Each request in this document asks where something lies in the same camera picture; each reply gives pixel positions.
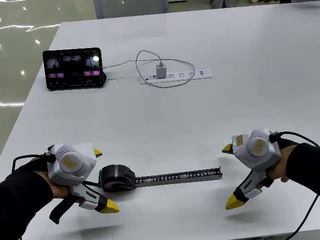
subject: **measuring tape blade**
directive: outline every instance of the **measuring tape blade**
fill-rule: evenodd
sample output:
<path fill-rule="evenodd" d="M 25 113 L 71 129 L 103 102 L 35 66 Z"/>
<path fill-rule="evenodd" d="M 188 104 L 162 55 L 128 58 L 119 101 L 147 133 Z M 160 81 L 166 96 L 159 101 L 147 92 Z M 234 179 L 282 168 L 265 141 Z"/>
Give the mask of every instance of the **measuring tape blade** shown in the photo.
<path fill-rule="evenodd" d="M 139 176 L 135 178 L 136 188 L 203 182 L 221 179 L 222 173 L 220 168 L 209 168 L 195 171 L 183 171 L 153 176 Z"/>

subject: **white table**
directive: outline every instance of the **white table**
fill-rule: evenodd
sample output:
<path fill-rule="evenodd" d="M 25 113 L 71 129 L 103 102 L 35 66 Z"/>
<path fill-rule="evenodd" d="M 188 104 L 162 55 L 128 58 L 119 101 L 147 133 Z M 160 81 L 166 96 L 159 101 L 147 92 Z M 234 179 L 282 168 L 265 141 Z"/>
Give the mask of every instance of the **white table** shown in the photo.
<path fill-rule="evenodd" d="M 109 76 L 122 78 L 105 88 L 50 92 L 42 66 L 2 152 L 2 179 L 16 156 L 80 142 L 104 153 L 92 181 L 109 164 L 127 165 L 137 176 L 221 166 L 223 179 L 114 196 L 119 214 L 74 205 L 60 225 L 49 220 L 54 200 L 23 239 L 227 240 L 295 230 L 314 194 L 276 182 L 244 207 L 226 211 L 249 170 L 221 149 L 231 135 L 260 127 L 320 142 L 319 22 L 320 4 L 312 2 L 63 23 L 51 50 L 98 46 L 109 65 L 147 49 L 210 68 L 214 78 L 158 89 L 140 85 L 129 64 L 110 69 Z M 320 229 L 319 218 L 316 204 L 302 230 Z"/>

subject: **black cable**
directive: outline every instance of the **black cable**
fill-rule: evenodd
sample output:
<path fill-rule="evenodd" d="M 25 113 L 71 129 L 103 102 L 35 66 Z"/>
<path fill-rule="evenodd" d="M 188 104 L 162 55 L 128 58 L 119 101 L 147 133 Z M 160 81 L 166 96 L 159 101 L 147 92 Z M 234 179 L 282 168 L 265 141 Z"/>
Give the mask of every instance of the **black cable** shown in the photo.
<path fill-rule="evenodd" d="M 301 134 L 299 134 L 299 133 L 293 132 L 293 131 L 281 131 L 281 132 L 276 133 L 275 136 L 276 136 L 276 137 L 280 137 L 280 136 L 285 135 L 285 134 L 294 135 L 294 136 L 300 137 L 300 138 L 302 138 L 302 139 L 304 139 L 304 140 L 312 143 L 312 144 L 315 145 L 316 147 L 319 147 L 319 145 L 318 145 L 317 143 L 315 143 L 314 141 L 310 140 L 309 138 L 307 138 L 307 137 L 305 137 L 305 136 L 303 136 L 303 135 L 301 135 Z M 317 195 L 315 196 L 313 202 L 311 203 L 308 211 L 306 212 L 306 214 L 305 214 L 302 222 L 300 223 L 300 225 L 296 228 L 296 230 L 295 230 L 293 233 L 291 233 L 291 234 L 290 234 L 288 237 L 286 237 L 284 240 L 289 240 L 289 239 L 293 238 L 293 237 L 300 231 L 300 229 L 302 228 L 302 226 L 305 224 L 307 218 L 309 217 L 309 214 L 310 214 L 312 208 L 313 208 L 314 205 L 316 204 L 316 201 L 318 200 L 318 197 L 319 197 L 319 195 L 317 194 Z"/>
<path fill-rule="evenodd" d="M 300 137 L 304 140 L 307 140 L 308 142 L 312 143 L 313 145 L 315 145 L 316 147 L 319 147 L 319 145 L 317 143 L 315 143 L 314 141 L 310 140 L 309 138 L 299 134 L 299 133 L 296 133 L 296 132 L 293 132 L 293 131 L 281 131 L 281 132 L 278 132 L 277 136 L 282 136 L 284 134 L 289 134 L 289 135 L 294 135 L 294 136 L 297 136 L 297 137 Z"/>
<path fill-rule="evenodd" d="M 30 155 L 22 155 L 22 156 L 18 156 L 15 159 L 13 159 L 13 163 L 12 163 L 12 171 L 11 173 L 13 173 L 16 169 L 16 162 L 19 159 L 27 159 L 27 158 L 41 158 L 43 157 L 43 155 L 39 155 L 39 154 L 30 154 Z"/>

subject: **charger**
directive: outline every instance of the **charger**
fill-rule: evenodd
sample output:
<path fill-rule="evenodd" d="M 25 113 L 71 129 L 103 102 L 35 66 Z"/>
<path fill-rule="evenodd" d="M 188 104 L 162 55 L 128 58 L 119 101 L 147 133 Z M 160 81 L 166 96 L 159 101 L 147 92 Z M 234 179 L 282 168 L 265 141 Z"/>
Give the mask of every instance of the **charger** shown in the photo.
<path fill-rule="evenodd" d="M 167 67 L 163 62 L 156 65 L 156 78 L 165 79 L 167 77 Z"/>

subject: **white charging cable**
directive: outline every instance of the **white charging cable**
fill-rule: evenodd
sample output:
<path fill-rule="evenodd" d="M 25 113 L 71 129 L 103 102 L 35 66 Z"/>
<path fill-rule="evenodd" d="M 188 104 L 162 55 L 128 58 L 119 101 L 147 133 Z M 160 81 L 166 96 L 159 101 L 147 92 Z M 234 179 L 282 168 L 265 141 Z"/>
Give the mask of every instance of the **white charging cable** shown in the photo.
<path fill-rule="evenodd" d="M 139 55 L 142 52 L 153 54 L 153 55 L 157 56 L 157 59 L 139 60 L 138 59 Z M 176 61 L 176 62 L 179 62 L 179 63 L 182 63 L 182 64 L 188 64 L 188 65 L 190 65 L 192 67 L 193 74 L 187 80 L 184 80 L 183 83 L 179 83 L 179 84 L 175 84 L 175 85 L 160 86 L 160 85 L 157 85 L 157 84 L 154 84 L 154 83 L 150 83 L 142 76 L 142 74 L 141 74 L 141 72 L 140 72 L 140 70 L 138 68 L 138 62 L 147 62 L 147 64 L 149 64 L 149 63 L 152 63 L 152 62 L 155 62 L 155 61 L 160 61 L 160 63 L 157 64 L 157 66 L 156 66 L 156 77 L 157 77 L 157 79 L 165 79 L 167 77 L 167 67 L 166 67 L 166 65 L 163 64 L 163 61 Z M 192 63 L 188 62 L 188 61 L 183 61 L 183 60 L 174 59 L 174 58 L 161 58 L 158 54 L 156 54 L 156 53 L 154 53 L 152 51 L 148 51 L 148 50 L 139 51 L 138 54 L 136 55 L 135 60 L 128 60 L 128 61 L 125 61 L 125 62 L 122 62 L 122 63 L 119 63 L 119 64 L 115 64 L 115 65 L 103 66 L 102 68 L 103 69 L 108 69 L 108 68 L 124 65 L 124 64 L 127 64 L 127 63 L 131 63 L 131 62 L 135 62 L 135 68 L 136 68 L 137 72 L 139 73 L 139 76 L 143 79 L 143 81 L 147 85 L 152 86 L 152 87 L 156 87 L 156 88 L 160 88 L 160 89 L 168 89 L 168 88 L 174 88 L 174 87 L 185 85 L 185 84 L 187 84 L 188 82 L 190 82 L 192 80 L 192 78 L 195 76 L 195 73 L 196 73 L 195 66 Z"/>

